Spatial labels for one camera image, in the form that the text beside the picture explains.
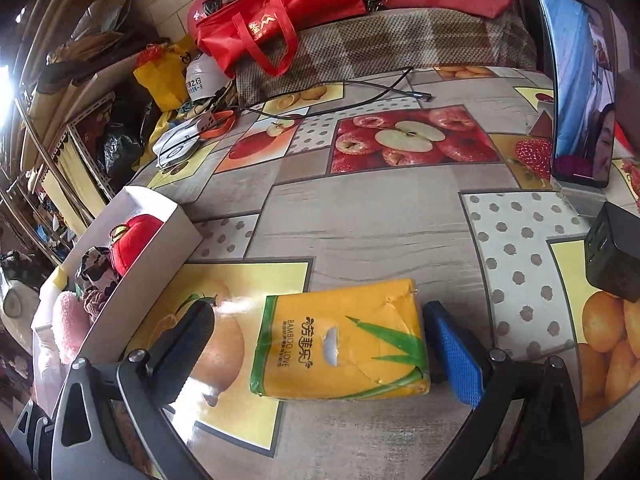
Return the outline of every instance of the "yellow bag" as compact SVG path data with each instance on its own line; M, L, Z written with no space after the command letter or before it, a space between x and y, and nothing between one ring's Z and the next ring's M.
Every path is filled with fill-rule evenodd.
M196 51L193 39L186 35L170 47L152 45L138 56L143 64L133 75L149 90L161 111L177 110L189 99L186 70Z
M279 399L429 391L413 280L268 296L250 389Z

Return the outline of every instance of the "red tote bag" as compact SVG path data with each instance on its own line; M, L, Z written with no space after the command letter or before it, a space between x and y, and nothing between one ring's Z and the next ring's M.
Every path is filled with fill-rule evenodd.
M315 27L366 12L362 0L236 0L198 23L200 50L234 77L236 61L245 54L269 75L288 69L298 50L296 29ZM259 43L282 35L287 51L274 66Z

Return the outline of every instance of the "black charger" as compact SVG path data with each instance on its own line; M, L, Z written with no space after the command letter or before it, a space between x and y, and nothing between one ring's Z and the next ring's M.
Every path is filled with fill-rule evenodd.
M605 202L584 239L587 281L635 303L640 299L640 218Z

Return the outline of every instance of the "yellow tissue pack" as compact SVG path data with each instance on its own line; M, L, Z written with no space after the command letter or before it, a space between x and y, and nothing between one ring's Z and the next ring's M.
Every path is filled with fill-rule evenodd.
M413 280L268 296L250 388L279 399L385 399L429 391Z

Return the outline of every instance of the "plaid blanket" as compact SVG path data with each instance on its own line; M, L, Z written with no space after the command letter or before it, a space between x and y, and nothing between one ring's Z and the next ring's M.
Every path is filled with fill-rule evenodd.
M248 56L236 65L240 102L252 105L322 81L414 68L474 64L531 69L536 49L522 20L510 12L487 20L449 9L396 9L328 23L298 33L289 71L266 75ZM271 62L285 45L261 45Z

